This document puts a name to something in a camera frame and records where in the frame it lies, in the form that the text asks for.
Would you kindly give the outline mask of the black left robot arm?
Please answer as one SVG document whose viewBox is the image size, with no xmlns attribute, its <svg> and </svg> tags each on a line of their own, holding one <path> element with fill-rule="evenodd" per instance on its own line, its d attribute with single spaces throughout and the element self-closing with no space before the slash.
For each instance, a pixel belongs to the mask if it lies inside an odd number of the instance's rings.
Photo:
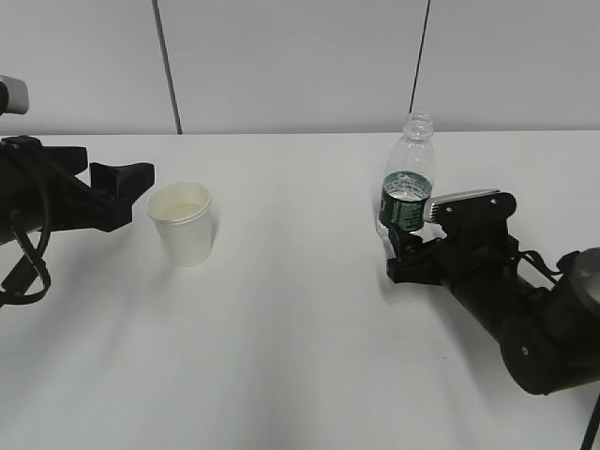
<svg viewBox="0 0 600 450">
<path fill-rule="evenodd" d="M 110 233 L 132 221 L 133 204 L 155 183 L 148 162 L 110 166 L 89 162 L 80 146 L 45 146 L 29 136 L 1 140 L 1 242 L 14 239 L 10 214 L 25 229 L 95 229 Z"/>
</svg>

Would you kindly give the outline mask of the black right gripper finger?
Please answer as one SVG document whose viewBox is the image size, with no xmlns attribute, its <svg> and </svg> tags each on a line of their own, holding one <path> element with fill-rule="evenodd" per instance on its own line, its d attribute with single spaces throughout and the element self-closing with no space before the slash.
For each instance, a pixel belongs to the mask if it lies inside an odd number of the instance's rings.
<svg viewBox="0 0 600 450">
<path fill-rule="evenodd" d="M 388 239 L 396 258 L 407 258 L 421 251 L 423 239 L 392 224 L 388 228 Z"/>
</svg>

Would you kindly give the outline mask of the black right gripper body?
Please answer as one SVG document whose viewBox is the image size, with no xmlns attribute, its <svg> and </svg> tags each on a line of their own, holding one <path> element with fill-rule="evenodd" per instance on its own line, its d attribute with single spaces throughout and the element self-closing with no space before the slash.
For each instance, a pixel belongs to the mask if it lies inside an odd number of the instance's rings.
<svg viewBox="0 0 600 450">
<path fill-rule="evenodd" d="M 386 273 L 396 284 L 445 285 L 452 292 L 489 278 L 491 285 L 514 293 L 519 290 L 517 265 L 518 240 L 505 222 L 423 241 L 420 252 L 389 259 Z"/>
</svg>

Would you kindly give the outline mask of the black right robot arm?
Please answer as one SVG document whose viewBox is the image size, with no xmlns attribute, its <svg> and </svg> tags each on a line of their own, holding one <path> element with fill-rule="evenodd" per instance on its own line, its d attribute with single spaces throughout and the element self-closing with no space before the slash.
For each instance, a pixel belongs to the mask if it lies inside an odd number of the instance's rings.
<svg viewBox="0 0 600 450">
<path fill-rule="evenodd" d="M 503 222 L 458 229 L 423 242 L 392 227 L 396 283 L 444 286 L 499 344 L 515 382 L 547 395 L 599 379 L 599 250 L 564 255 L 551 289 L 518 274 L 521 260 L 545 270 L 541 257 L 522 252 Z"/>
</svg>

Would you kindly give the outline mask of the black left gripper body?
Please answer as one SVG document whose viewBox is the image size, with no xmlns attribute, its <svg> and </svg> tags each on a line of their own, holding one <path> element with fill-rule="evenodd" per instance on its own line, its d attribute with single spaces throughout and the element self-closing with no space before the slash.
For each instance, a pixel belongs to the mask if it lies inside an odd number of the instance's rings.
<svg viewBox="0 0 600 450">
<path fill-rule="evenodd" d="M 1 140 L 1 232 L 10 217 L 21 218 L 29 232 L 47 224 L 52 232 L 95 229 L 112 232 L 131 222 L 131 210 L 95 211 L 87 150 L 45 146 L 17 136 Z"/>
</svg>

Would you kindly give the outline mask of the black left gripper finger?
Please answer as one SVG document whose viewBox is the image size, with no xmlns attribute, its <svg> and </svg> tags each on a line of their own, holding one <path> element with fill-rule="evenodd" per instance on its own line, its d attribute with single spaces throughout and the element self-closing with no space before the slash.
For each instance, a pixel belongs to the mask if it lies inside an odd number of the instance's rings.
<svg viewBox="0 0 600 450">
<path fill-rule="evenodd" d="M 95 211 L 131 210 L 136 201 L 155 184 L 155 166 L 148 162 L 89 166 L 93 192 L 90 208 Z"/>
</svg>

